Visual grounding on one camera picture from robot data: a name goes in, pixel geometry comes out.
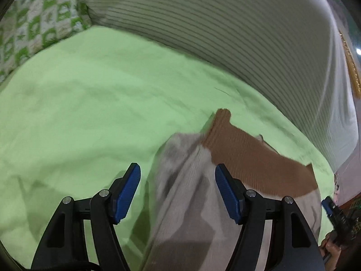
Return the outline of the person's right hand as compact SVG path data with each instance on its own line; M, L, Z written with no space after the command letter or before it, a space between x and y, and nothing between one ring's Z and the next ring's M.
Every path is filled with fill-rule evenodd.
M345 245L338 246L333 242L336 234L335 231L329 232L319 246L322 257L324 257L326 253L330 255L328 261L324 264L326 271L334 271L336 269L341 252L347 248Z

